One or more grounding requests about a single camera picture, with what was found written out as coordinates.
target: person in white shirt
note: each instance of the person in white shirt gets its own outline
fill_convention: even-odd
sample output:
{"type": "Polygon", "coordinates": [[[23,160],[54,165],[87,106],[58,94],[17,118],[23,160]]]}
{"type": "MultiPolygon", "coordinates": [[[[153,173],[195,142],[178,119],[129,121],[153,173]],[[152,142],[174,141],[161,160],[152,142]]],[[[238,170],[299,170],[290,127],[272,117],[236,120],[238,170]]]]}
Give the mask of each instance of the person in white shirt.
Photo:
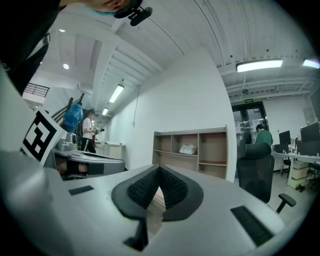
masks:
{"type": "Polygon", "coordinates": [[[87,117],[83,120],[82,124],[82,143],[81,143],[81,151],[89,151],[90,153],[96,153],[96,149],[94,143],[92,141],[92,136],[94,133],[94,129],[92,129],[91,121],[94,119],[96,115],[96,111],[94,108],[89,109],[87,112],[87,117]]]}

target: open shelving unit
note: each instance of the open shelving unit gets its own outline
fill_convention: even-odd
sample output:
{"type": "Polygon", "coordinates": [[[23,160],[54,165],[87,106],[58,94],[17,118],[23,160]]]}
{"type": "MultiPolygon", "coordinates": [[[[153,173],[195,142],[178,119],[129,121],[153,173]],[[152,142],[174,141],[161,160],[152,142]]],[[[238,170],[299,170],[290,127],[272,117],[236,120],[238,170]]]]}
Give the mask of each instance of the open shelving unit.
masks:
{"type": "Polygon", "coordinates": [[[152,163],[172,165],[225,179],[228,163],[227,126],[173,132],[156,131],[152,163]],[[179,153],[184,144],[196,146],[195,153],[179,153]]]}

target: white wall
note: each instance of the white wall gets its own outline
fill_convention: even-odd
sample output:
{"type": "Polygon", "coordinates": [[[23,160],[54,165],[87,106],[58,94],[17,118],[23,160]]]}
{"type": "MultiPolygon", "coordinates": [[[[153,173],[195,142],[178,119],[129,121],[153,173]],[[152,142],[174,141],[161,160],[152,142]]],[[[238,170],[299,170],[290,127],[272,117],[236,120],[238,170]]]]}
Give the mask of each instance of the white wall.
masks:
{"type": "MultiPolygon", "coordinates": [[[[279,144],[279,133],[290,131],[291,139],[300,137],[300,128],[307,125],[304,108],[309,104],[304,97],[273,99],[263,101],[268,119],[269,131],[272,134],[273,145],[279,144]]],[[[274,170],[281,169],[282,160],[275,159],[274,170]]]]}
{"type": "Polygon", "coordinates": [[[22,98],[25,99],[25,100],[33,101],[33,102],[40,103],[40,104],[43,104],[45,102],[45,100],[46,100],[45,97],[42,97],[42,96],[39,96],[39,95],[35,95],[35,94],[31,94],[31,93],[28,93],[28,92],[24,92],[22,94],[22,98]]]}
{"type": "Polygon", "coordinates": [[[206,129],[228,125],[228,174],[233,182],[237,147],[234,117],[223,80],[203,48],[172,63],[140,88],[136,99],[110,123],[109,141],[125,144],[128,169],[152,163],[154,132],[206,129]]]}
{"type": "Polygon", "coordinates": [[[65,75],[55,74],[42,70],[37,72],[32,77],[30,83],[45,86],[45,87],[60,87],[66,89],[77,89],[77,80],[65,75]]]}
{"type": "Polygon", "coordinates": [[[107,141],[108,140],[108,133],[109,133],[109,123],[107,123],[104,127],[103,132],[100,132],[95,136],[95,138],[98,140],[98,142],[107,141]]]}

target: black cable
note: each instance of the black cable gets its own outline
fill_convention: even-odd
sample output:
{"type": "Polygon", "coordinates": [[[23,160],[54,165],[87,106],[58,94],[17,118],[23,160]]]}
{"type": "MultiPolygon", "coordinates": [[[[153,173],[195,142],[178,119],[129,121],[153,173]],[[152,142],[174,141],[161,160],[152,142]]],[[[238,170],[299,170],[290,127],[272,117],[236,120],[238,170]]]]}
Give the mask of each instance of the black cable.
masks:
{"type": "Polygon", "coordinates": [[[182,54],[185,55],[184,52],[181,50],[181,48],[177,45],[177,43],[175,42],[175,40],[173,40],[173,39],[171,38],[171,36],[168,35],[168,33],[167,33],[166,31],[164,31],[157,23],[155,23],[155,22],[154,22],[152,19],[150,19],[149,17],[148,17],[148,19],[149,19],[150,21],[152,21],[154,24],[156,24],[156,25],[172,40],[172,42],[174,42],[174,44],[179,48],[179,50],[182,52],[182,54]]]}
{"type": "Polygon", "coordinates": [[[211,30],[212,30],[212,33],[213,33],[213,35],[214,35],[214,37],[215,37],[215,40],[216,40],[216,44],[218,45],[218,48],[219,48],[219,51],[220,51],[221,60],[222,60],[222,65],[224,66],[224,65],[225,65],[225,63],[224,63],[224,57],[223,57],[223,55],[222,55],[222,52],[221,52],[221,49],[220,49],[220,45],[219,45],[219,42],[218,42],[217,37],[216,37],[216,33],[215,33],[214,29],[212,28],[212,26],[211,26],[211,24],[210,24],[207,16],[205,15],[204,11],[200,8],[199,4],[196,2],[196,0],[193,0],[193,1],[194,1],[195,4],[199,7],[200,11],[202,12],[203,16],[205,17],[206,21],[208,22],[208,24],[209,24],[209,26],[210,26],[210,28],[211,28],[211,30]]]}

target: fluorescent ceiling light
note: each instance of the fluorescent ceiling light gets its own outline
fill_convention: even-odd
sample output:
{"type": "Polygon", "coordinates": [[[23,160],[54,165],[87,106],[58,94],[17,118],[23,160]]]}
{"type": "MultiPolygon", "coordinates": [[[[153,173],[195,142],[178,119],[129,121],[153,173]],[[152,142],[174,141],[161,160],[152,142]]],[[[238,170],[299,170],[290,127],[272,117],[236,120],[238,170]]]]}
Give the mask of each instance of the fluorescent ceiling light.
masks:
{"type": "Polygon", "coordinates": [[[236,71],[238,73],[250,71],[250,70],[260,70],[260,69],[268,69],[268,68],[279,68],[282,65],[282,59],[267,59],[267,60],[253,60],[238,63],[235,65],[236,71]]]}
{"type": "Polygon", "coordinates": [[[102,112],[102,115],[104,115],[104,116],[105,116],[105,115],[106,115],[106,113],[108,112],[108,110],[109,110],[109,109],[105,108],[105,109],[103,110],[103,112],[102,112]]]}
{"type": "Polygon", "coordinates": [[[123,85],[120,85],[118,84],[118,86],[115,88],[111,98],[110,98],[110,102],[114,103],[117,99],[117,97],[119,96],[119,94],[122,92],[122,90],[124,89],[125,87],[123,85]]]}
{"type": "Polygon", "coordinates": [[[306,59],[304,62],[303,62],[303,65],[306,66],[306,67],[312,67],[312,68],[320,68],[320,64],[316,61],[312,61],[312,60],[308,60],[306,59]]]}

